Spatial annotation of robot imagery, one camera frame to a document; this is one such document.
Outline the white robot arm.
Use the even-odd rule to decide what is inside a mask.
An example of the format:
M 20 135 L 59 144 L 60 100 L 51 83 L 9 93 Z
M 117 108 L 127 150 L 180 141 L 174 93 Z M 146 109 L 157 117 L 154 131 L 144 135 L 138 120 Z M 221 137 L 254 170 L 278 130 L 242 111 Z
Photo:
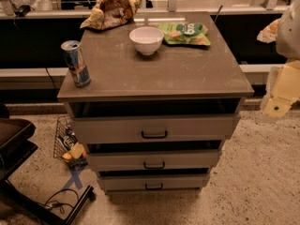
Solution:
M 273 67 L 268 75 L 262 112 L 283 117 L 300 98 L 300 0 L 294 0 L 280 19 L 267 25 L 257 36 L 261 42 L 276 42 L 277 53 L 287 58 L 283 67 Z

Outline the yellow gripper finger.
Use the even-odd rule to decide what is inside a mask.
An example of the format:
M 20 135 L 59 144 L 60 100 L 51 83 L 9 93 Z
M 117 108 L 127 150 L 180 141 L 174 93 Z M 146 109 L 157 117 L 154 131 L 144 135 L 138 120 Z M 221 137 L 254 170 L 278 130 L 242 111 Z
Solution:
M 283 67 L 272 67 L 267 78 L 266 94 L 262 98 L 262 113 L 279 119 L 299 98 L 300 61 L 291 61 Z

